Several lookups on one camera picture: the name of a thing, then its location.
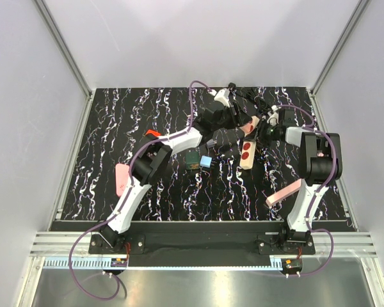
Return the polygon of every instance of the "pink rectangular object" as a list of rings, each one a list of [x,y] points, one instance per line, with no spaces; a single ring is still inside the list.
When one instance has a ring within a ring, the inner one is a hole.
[[[121,197],[127,186],[129,177],[129,166],[126,164],[118,163],[115,166],[115,186],[116,186],[116,195]]]
[[[300,190],[301,185],[301,179],[293,182],[292,184],[289,184],[287,187],[284,187],[280,191],[276,192],[275,194],[269,196],[266,199],[266,204],[269,207],[273,207],[275,204],[277,204],[279,201],[284,200],[286,197],[290,196],[291,194],[297,192]]]

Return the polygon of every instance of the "reflective metal surface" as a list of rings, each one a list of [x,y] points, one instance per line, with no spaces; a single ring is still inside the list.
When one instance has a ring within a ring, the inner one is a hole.
[[[305,259],[305,271],[320,263]],[[76,271],[80,280],[94,271]],[[35,307],[56,306],[374,306],[362,266],[355,259],[333,259],[320,274],[285,279],[271,272],[126,271],[127,288],[110,302],[78,291],[67,270],[44,269]],[[116,283],[106,276],[84,282],[97,295],[109,296]]]

